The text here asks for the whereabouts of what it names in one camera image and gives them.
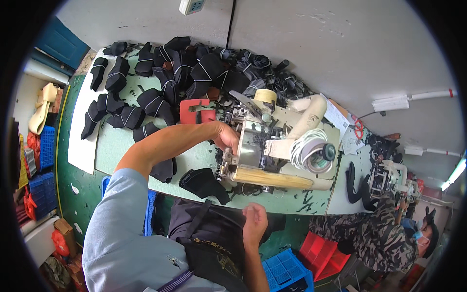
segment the tape roll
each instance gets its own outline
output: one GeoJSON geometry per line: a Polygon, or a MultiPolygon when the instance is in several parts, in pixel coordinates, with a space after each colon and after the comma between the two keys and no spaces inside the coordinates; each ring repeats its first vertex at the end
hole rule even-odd
{"type": "Polygon", "coordinates": [[[272,104],[272,101],[274,101],[274,104],[276,104],[277,94],[269,89],[258,89],[255,93],[255,100],[264,101],[270,104],[272,104]]]}

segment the black hat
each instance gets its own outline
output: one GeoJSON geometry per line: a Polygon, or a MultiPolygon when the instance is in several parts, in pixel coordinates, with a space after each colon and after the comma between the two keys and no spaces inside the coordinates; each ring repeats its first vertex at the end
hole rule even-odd
{"type": "Polygon", "coordinates": [[[428,258],[429,256],[432,255],[433,251],[435,250],[437,244],[438,244],[438,239],[439,239],[439,232],[438,228],[436,227],[435,223],[432,222],[428,226],[431,226],[433,230],[432,237],[430,238],[430,245],[428,245],[428,248],[425,251],[425,254],[423,255],[423,258],[428,258]]]}

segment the electrical outlet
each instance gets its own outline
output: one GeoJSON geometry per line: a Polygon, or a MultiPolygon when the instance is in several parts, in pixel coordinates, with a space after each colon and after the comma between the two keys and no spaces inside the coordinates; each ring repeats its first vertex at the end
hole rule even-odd
{"type": "Polygon", "coordinates": [[[179,10],[184,15],[193,14],[203,9],[205,0],[182,0],[179,10]]]}

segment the camouflage jacket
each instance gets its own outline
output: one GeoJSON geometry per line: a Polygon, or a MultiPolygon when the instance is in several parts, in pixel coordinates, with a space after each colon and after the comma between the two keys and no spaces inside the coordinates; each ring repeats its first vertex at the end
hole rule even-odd
{"type": "Polygon", "coordinates": [[[375,271],[406,272],[418,258],[415,238],[406,237],[404,228],[396,225],[395,204],[394,194],[386,192],[354,232],[358,258],[375,271]]]}

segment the red plastic crate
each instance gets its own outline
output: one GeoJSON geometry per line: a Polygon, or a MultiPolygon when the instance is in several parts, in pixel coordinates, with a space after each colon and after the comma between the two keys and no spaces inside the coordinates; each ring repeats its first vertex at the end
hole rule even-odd
{"type": "Polygon", "coordinates": [[[337,249],[337,242],[326,240],[311,231],[299,255],[303,265],[313,272],[315,282],[340,272],[350,257],[337,249]]]}

